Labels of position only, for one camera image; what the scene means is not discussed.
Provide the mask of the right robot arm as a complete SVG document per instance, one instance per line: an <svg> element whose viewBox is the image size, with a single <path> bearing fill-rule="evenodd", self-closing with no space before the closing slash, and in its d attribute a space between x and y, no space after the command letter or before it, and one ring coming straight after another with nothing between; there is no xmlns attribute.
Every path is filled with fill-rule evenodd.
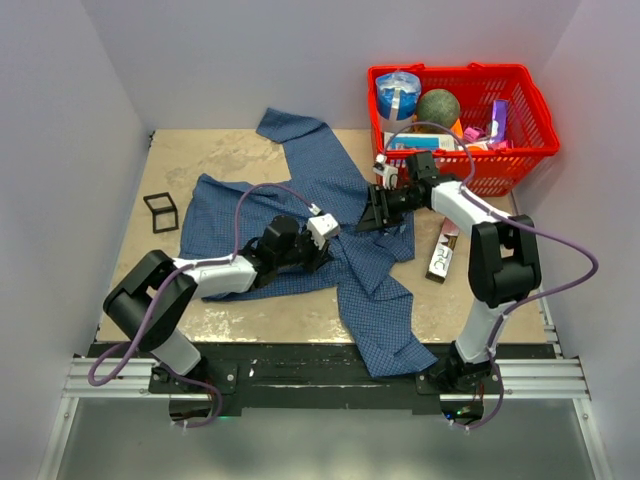
<svg viewBox="0 0 640 480"><path fill-rule="evenodd" d="M369 186L358 232L399 225L403 215L427 208L443 215L470 239L468 282L474 295L462 333L449 352L428 369L427 378L441 392L469 392L491 372L497 339L507 309L525 300L541 283L535 235L526 216L494 211L453 174L437 168L429 152L406 158L409 181L398 184L398 169L386 156L376 157L373 171L382 179Z"/></svg>

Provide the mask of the blue plaid shirt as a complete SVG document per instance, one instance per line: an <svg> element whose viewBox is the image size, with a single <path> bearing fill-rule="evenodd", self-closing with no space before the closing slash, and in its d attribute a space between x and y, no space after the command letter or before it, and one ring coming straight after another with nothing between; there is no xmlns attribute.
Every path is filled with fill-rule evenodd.
<svg viewBox="0 0 640 480"><path fill-rule="evenodd" d="M246 182L221 182L201 175L182 226L183 259L221 257L260 236L277 215L305 221L310 201L340 224L330 244L332 261L309 274L294 268L268 286L242 294L244 300L306 294L335 287L343 324L373 377L417 373L437 358L411 327L413 296L390 274L415 256L412 215L386 230L359 233L369 184L330 127L315 118L275 109L257 132L283 146L291 178L279 188L253 191Z"/></svg>

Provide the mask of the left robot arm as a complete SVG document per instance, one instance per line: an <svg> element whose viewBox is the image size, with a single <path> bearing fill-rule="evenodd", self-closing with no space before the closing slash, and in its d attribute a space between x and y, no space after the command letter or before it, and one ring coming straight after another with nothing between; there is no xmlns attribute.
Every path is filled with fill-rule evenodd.
<svg viewBox="0 0 640 480"><path fill-rule="evenodd" d="M114 369L96 378L104 360L90 369L89 383L102 386L115 379L134 354L153 355L185 392L207 385L210 367L195 345L178 329L194 298L240 294L261 289L282 271L300 267L313 273L332 259L330 240L340 226L326 213L301 227L290 216L277 216L260 237L224 257L185 260L153 250L117 284L103 303L104 313L129 339Z"/></svg>

